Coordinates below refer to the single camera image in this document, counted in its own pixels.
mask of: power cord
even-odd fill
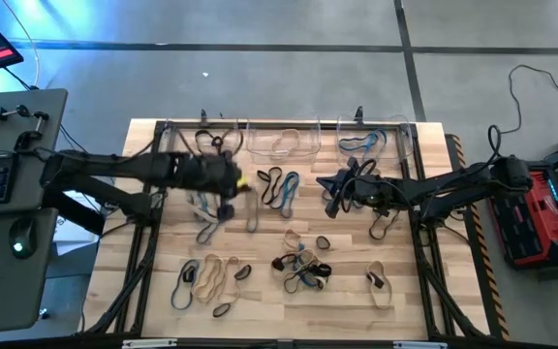
[[[25,33],[25,36],[27,36],[27,39],[29,40],[29,45],[31,46],[31,48],[34,50],[34,60],[36,61],[36,76],[34,77],[34,84],[33,86],[38,86],[38,81],[40,79],[40,56],[38,55],[38,50],[36,49],[36,44],[34,43],[34,41],[31,39],[31,36],[29,35],[29,32],[27,32],[27,29],[25,28],[25,26],[23,25],[23,23],[20,21],[20,19],[18,19],[18,16],[16,15],[15,11],[12,9],[12,7],[10,6],[10,4],[8,4],[7,0],[2,0],[4,5],[6,5],[6,7],[8,8],[8,11],[10,11],[10,13],[12,14],[12,16],[16,19],[16,22],[18,22],[18,25],[20,25],[20,28],[23,30],[23,32]],[[10,70],[8,70],[8,68],[5,68],[6,71],[8,73],[10,73],[13,77],[15,77],[17,80],[21,81],[21,84],[23,85],[23,87],[29,89],[33,89],[32,87],[28,86],[26,83],[22,82],[21,79],[19,79],[15,74],[13,74]]]
[[[501,131],[502,135],[506,135],[506,134],[510,134],[513,132],[516,132],[518,130],[520,130],[520,128],[522,127],[522,110],[520,109],[520,101],[518,101],[518,98],[515,96],[515,93],[513,93],[513,72],[515,72],[516,70],[520,69],[520,68],[524,68],[524,69],[528,69],[537,73],[542,73],[542,74],[546,74],[550,80],[552,81],[552,84],[554,85],[554,87],[558,90],[558,83],[557,81],[554,79],[554,76],[552,76],[552,73],[543,70],[543,69],[538,69],[538,68],[534,68],[531,66],[528,66],[526,64],[518,64],[517,66],[513,67],[513,69],[510,70],[510,73],[508,74],[508,82],[509,82],[509,87],[510,87],[510,95],[513,98],[513,102],[515,103],[515,108],[516,108],[516,112],[518,115],[518,126],[516,126],[515,128],[512,128],[510,130],[506,130],[506,131]]]

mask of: tan rubber band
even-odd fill
[[[224,271],[224,275],[227,278],[227,274],[228,274],[228,267],[230,265],[236,265],[236,271],[234,273],[231,274],[231,276],[235,276],[237,272],[240,271],[240,259],[238,257],[230,257],[228,259],[228,261],[224,264],[223,267],[223,271]],[[236,288],[235,294],[226,294],[225,292],[225,285],[227,284],[227,282],[223,282],[221,284],[221,286],[217,289],[217,302],[219,303],[219,305],[221,304],[232,304],[236,301],[238,301],[238,299],[240,298],[240,289],[238,288],[238,280],[234,277],[234,285]],[[228,296],[228,297],[233,297],[233,301],[223,301],[223,297]]]
[[[298,252],[300,249],[300,234],[292,229],[288,229],[283,234],[283,244],[288,252]]]
[[[380,267],[380,275],[376,272],[373,271],[374,267]],[[388,301],[386,304],[380,304],[378,303],[378,300],[376,298],[376,294],[382,294],[383,289],[385,288],[385,285],[383,285],[383,287],[381,289],[379,289],[378,287],[376,287],[374,285],[374,280],[370,280],[371,281],[371,285],[369,285],[369,292],[372,295],[372,300],[374,301],[374,304],[376,305],[377,308],[379,309],[389,309],[391,307],[391,301],[393,298],[393,288],[391,287],[391,282],[387,279],[387,276],[385,275],[385,266],[383,266],[383,263],[381,261],[374,261],[372,263],[370,263],[367,266],[367,269],[365,270],[365,272],[369,275],[370,272],[377,275],[377,276],[382,276],[380,277],[383,282],[385,282],[385,285],[388,286]]]
[[[286,133],[292,133],[295,135],[296,145],[288,149],[277,149],[281,141],[286,138],[285,136]],[[279,136],[279,138],[276,139],[270,146],[270,158],[273,160],[285,159],[286,157],[290,156],[290,154],[292,154],[292,150],[298,148],[299,145],[300,145],[300,132],[298,132],[298,130],[296,129],[283,130],[281,131],[281,136]]]
[[[198,284],[193,289],[193,297],[206,304],[214,298],[217,288],[225,282],[225,268],[221,257],[209,254],[203,258]]]

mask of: red power station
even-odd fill
[[[506,261],[514,268],[558,266],[558,180],[551,166],[529,163],[533,188],[490,200]]]

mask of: black metal frame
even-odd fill
[[[159,150],[161,140],[163,135],[158,135],[162,133],[164,130],[171,130],[174,127],[178,128],[199,128],[200,124],[195,122],[186,122],[186,123],[173,123],[167,121],[158,121],[155,126],[154,130],[154,143],[152,144],[151,151],[156,152]],[[237,122],[238,129],[245,129],[246,123],[245,122]],[[228,120],[221,120],[220,122],[209,122],[205,124],[206,128],[225,128],[227,125],[233,125]],[[311,124],[307,123],[297,123],[297,122],[286,122],[286,123],[264,123],[260,124],[260,127],[263,128],[296,128],[296,129],[303,129],[309,127]],[[358,125],[356,122],[355,124],[348,124],[342,125],[343,129],[350,129],[350,130],[371,130],[371,129],[378,129],[384,128],[390,132],[401,132],[402,129],[398,124],[363,124]],[[335,130],[336,123],[322,123],[321,124],[322,130]],[[413,137],[413,157],[415,159],[416,170],[418,179],[424,179],[424,167],[422,163],[420,147],[419,147],[419,135],[417,131],[417,127],[415,124],[411,124],[411,134]],[[175,133],[170,132],[170,136],[174,137]],[[402,172],[402,176],[404,178],[410,178],[411,171],[408,164],[408,159],[404,153],[404,143],[403,138],[398,138],[400,142],[397,143],[398,151],[400,156],[404,155],[404,159],[400,162],[400,168]],[[143,192],[149,193],[150,191],[149,186],[144,186]],[[159,188],[159,192],[166,194],[166,188]],[[118,298],[114,301],[111,307],[115,305],[119,308],[118,312],[112,313],[107,319],[104,319],[106,316],[99,320],[100,325],[95,325],[90,328],[85,333],[77,333],[73,336],[68,337],[56,337],[56,338],[45,338],[45,339],[30,339],[30,340],[19,340],[19,341],[10,341],[10,342],[1,342],[0,348],[33,348],[33,347],[42,347],[42,348],[50,348],[50,347],[57,347],[58,349],[67,349],[67,348],[121,348],[122,343],[124,340],[131,340],[131,339],[142,339],[141,337],[141,330],[143,325],[143,320],[145,316],[145,307],[147,304],[147,297],[149,291],[149,285],[152,276],[152,264],[154,261],[154,253],[157,247],[158,241],[158,234],[160,229],[160,222],[161,216],[163,213],[163,207],[159,206],[154,211],[154,221],[156,222],[151,226],[151,231],[149,235],[148,246],[145,252],[144,260],[147,259],[147,263],[142,262],[142,265],[137,265],[137,259],[140,253],[140,246],[141,246],[141,236],[143,233],[143,227],[136,227],[136,231],[133,236],[133,243],[131,244],[131,252],[129,255],[129,265],[126,269],[126,278],[124,285],[126,288],[130,289],[131,292],[128,294],[125,293],[123,290]],[[415,248],[416,258],[419,258],[419,253],[422,255],[423,251],[419,250],[423,248],[423,244],[420,238],[419,233],[419,226],[416,225],[413,220],[416,217],[411,217],[411,229],[412,229],[412,236],[413,236],[413,247]],[[429,285],[430,281],[428,281],[426,277],[426,269],[432,268],[436,276],[438,276],[439,280],[437,282],[438,285],[434,286],[435,289],[440,289],[441,287],[445,288],[445,281],[442,271],[442,261],[440,259],[440,250],[438,248],[438,241],[436,240],[435,232],[428,231],[428,238],[429,238],[429,245],[431,248],[432,254],[432,267],[425,266],[417,261],[417,270],[418,270],[418,280],[419,280],[419,287],[421,290],[421,300],[423,304],[423,312],[424,312],[424,322],[425,327],[427,330],[428,340],[433,342],[449,342],[453,343],[455,347],[475,347],[475,348],[493,348],[499,346],[506,346],[509,348],[521,348],[526,346],[526,343],[514,343],[514,342],[504,342],[498,338],[465,338],[455,336],[453,329],[453,321],[451,320],[450,312],[446,309],[445,305],[441,301],[441,306],[444,309],[445,316],[445,333],[441,334],[436,326],[435,318],[434,318],[434,310],[432,307],[432,300],[430,297],[429,292]],[[139,290],[139,299],[137,304],[137,309],[135,312],[135,320],[133,322],[133,326],[128,330],[124,331],[124,327],[126,324],[126,314],[128,311],[129,305],[129,298],[132,294],[132,290],[137,287],[137,284],[140,282],[140,290]],[[109,329],[109,326],[113,320],[117,318],[114,332],[113,333],[106,333]],[[492,329],[490,323],[488,323],[490,327],[490,331],[494,332],[498,329]],[[298,346],[299,348],[306,348],[306,347],[376,347],[376,348],[383,348],[383,347],[397,347],[398,343],[406,343],[405,341],[390,341],[390,340],[282,340],[277,338],[270,338],[270,339],[213,339],[213,338],[178,338],[178,339],[171,339],[172,341],[177,342],[178,347],[265,347],[265,346],[276,346],[277,348],[294,348]],[[541,348],[555,348],[553,346],[540,346],[534,345],[533,347],[541,347]]]

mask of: wooden tabletop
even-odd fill
[[[150,142],[156,121],[131,121],[124,155],[131,155]],[[451,171],[442,125],[418,123],[417,129],[426,176]],[[189,143],[195,144],[195,131],[184,132]],[[321,150],[313,163],[287,161],[280,165],[284,176],[289,171],[300,175],[293,218],[282,218],[278,211],[261,206],[260,225],[253,234],[245,229],[244,198],[238,197],[233,200],[235,218],[222,224],[209,244],[197,244],[195,236],[204,225],[198,223],[191,209],[184,205],[185,193],[182,190],[169,191],[149,288],[143,336],[427,339],[406,212],[399,213],[382,243],[373,241],[367,234],[375,218],[367,207],[353,209],[350,213],[340,211],[336,219],[328,218],[324,211],[326,203],[321,199],[323,188],[315,179],[317,176],[335,175],[338,169],[345,167],[345,163],[340,166],[337,161],[335,131],[322,131],[321,140]],[[176,142],[175,149],[185,150],[181,141]],[[262,192],[265,183],[257,179],[256,171],[267,172],[271,162],[253,157],[246,145],[235,160],[248,174],[250,183]],[[382,163],[378,169],[383,176],[401,177],[396,163]],[[411,166],[411,171],[412,178],[416,178],[414,166]],[[141,183],[133,179],[117,179],[116,185],[128,192],[141,190]],[[378,231],[390,222],[391,217],[380,219]],[[105,229],[117,226],[123,220],[121,213],[115,213],[108,218]],[[466,234],[462,222],[449,219],[447,225]],[[332,266],[332,276],[321,292],[301,287],[296,294],[290,295],[284,291],[282,282],[271,275],[270,262],[286,253],[282,238],[287,229],[301,234],[308,248],[315,249],[315,238],[320,235],[330,241],[328,251],[317,250],[320,260]],[[87,327],[98,321],[122,287],[133,230],[132,226],[123,228],[101,241],[84,305]],[[470,247],[445,229],[438,229],[437,232],[449,293],[474,325],[488,333]],[[145,245],[141,247],[140,255],[144,248]],[[229,313],[219,319],[212,317],[216,300],[208,305],[194,301],[187,310],[175,310],[170,303],[171,291],[182,265],[189,259],[201,261],[209,253],[217,254],[226,261],[236,256],[243,265],[253,267],[251,275],[240,283],[240,299]],[[390,309],[377,309],[369,293],[365,268],[375,260],[384,263],[392,284]],[[188,297],[187,293],[187,286],[180,289],[178,303]],[[442,329],[440,302],[433,290],[431,294],[437,325]],[[127,329],[132,324],[137,298],[138,291],[131,298]]]

